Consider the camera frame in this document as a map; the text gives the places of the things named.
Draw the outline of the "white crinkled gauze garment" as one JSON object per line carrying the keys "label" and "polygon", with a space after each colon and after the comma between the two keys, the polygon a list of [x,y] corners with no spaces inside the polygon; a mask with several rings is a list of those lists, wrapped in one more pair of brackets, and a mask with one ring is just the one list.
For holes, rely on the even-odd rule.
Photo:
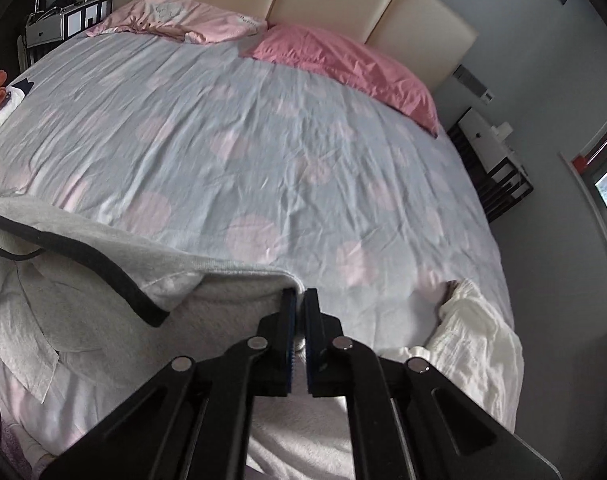
{"label": "white crinkled gauze garment", "polygon": [[524,380],[523,346],[478,286],[448,284],[439,324],[426,344],[381,352],[395,362],[422,358],[510,432],[516,428]]}

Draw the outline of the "grey t-shirt black collar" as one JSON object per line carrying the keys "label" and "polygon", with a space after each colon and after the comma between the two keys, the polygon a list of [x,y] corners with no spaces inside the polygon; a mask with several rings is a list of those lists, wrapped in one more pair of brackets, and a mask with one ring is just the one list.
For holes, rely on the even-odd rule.
{"label": "grey t-shirt black collar", "polygon": [[0,403],[26,459],[67,451],[174,356],[250,336],[286,288],[305,286],[0,197]]}

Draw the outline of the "purple fleece sleeve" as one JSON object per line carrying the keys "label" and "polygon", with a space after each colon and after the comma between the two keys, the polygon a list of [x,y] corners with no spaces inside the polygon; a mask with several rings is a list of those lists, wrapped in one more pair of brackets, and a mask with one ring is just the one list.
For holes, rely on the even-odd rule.
{"label": "purple fleece sleeve", "polygon": [[32,477],[32,467],[23,454],[19,440],[4,419],[0,419],[0,449],[21,478]]}

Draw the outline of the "right white black nightstand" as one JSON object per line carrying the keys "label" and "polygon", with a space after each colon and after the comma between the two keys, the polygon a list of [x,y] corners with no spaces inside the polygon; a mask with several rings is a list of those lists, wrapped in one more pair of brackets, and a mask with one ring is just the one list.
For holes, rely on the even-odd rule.
{"label": "right white black nightstand", "polygon": [[535,189],[525,166],[497,135],[497,128],[468,107],[448,130],[489,223],[528,197]]}

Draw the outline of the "white black nightstand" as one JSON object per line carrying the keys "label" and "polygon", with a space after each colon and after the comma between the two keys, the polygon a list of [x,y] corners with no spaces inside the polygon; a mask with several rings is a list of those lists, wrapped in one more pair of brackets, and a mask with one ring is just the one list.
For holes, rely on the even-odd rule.
{"label": "white black nightstand", "polygon": [[525,166],[497,135],[497,128],[468,107],[448,130],[489,223],[528,197],[535,189]]}
{"label": "white black nightstand", "polygon": [[112,0],[92,0],[47,11],[39,18],[30,18],[22,36],[26,67],[38,62],[72,37],[105,20],[111,8]]}

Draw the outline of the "grey pink dotted bedsheet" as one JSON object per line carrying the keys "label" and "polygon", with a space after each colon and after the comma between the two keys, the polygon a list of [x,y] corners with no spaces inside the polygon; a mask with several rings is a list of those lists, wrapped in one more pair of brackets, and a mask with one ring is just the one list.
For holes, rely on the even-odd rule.
{"label": "grey pink dotted bedsheet", "polygon": [[76,37],[26,72],[0,127],[0,197],[30,196],[314,288],[377,354],[426,344],[448,284],[514,329],[497,243],[444,132],[344,84],[209,46]]}

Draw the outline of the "red small box on sill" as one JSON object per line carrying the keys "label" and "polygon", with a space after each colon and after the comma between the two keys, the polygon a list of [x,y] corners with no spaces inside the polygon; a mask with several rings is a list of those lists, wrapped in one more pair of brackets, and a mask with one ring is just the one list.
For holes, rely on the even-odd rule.
{"label": "red small box on sill", "polygon": [[571,163],[573,164],[573,168],[577,170],[578,174],[582,174],[584,170],[588,168],[587,160],[581,155],[575,157]]}

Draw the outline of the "dark pink pillow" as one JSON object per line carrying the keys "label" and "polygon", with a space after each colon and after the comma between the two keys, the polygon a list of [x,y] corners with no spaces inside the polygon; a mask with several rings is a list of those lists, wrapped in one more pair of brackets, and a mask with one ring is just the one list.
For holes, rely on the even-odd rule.
{"label": "dark pink pillow", "polygon": [[407,66],[335,32],[278,24],[242,55],[331,78],[411,118],[432,136],[440,131],[433,96]]}

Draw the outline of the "white folded knit garment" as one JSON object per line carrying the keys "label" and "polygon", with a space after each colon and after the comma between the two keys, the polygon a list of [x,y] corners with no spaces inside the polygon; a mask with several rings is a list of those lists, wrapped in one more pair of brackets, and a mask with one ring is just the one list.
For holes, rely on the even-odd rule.
{"label": "white folded knit garment", "polygon": [[0,127],[4,125],[9,116],[17,109],[22,103],[26,94],[19,88],[9,88],[9,100],[0,108]]}

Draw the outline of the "navy folded garment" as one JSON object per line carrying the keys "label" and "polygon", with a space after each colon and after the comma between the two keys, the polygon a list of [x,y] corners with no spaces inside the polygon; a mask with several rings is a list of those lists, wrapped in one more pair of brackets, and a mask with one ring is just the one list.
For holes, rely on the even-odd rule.
{"label": "navy folded garment", "polygon": [[31,92],[33,87],[34,82],[26,78],[23,78],[12,84],[12,88],[20,90],[25,96],[27,96]]}

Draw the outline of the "light pink pillow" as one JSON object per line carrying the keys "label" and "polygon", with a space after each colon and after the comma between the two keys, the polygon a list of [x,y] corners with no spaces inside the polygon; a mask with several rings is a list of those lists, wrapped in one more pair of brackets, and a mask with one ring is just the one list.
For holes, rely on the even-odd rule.
{"label": "light pink pillow", "polygon": [[264,18],[194,0],[131,0],[87,29],[87,37],[117,32],[159,36],[184,44],[219,44],[263,34]]}

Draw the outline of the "left white black nightstand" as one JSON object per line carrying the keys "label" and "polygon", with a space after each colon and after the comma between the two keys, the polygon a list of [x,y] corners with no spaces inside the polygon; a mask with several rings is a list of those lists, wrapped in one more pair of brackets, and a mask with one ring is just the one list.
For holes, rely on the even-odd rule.
{"label": "left white black nightstand", "polygon": [[30,18],[22,36],[26,67],[38,62],[72,37],[105,20],[111,8],[112,0],[92,0],[47,11],[39,18]]}

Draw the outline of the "wall switch panel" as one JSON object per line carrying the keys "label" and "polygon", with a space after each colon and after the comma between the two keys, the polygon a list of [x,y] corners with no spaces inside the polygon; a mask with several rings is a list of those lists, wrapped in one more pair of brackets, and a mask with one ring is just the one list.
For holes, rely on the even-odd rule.
{"label": "wall switch panel", "polygon": [[494,95],[489,88],[485,84],[482,84],[463,64],[456,67],[453,77],[482,103],[490,104],[494,100]]}

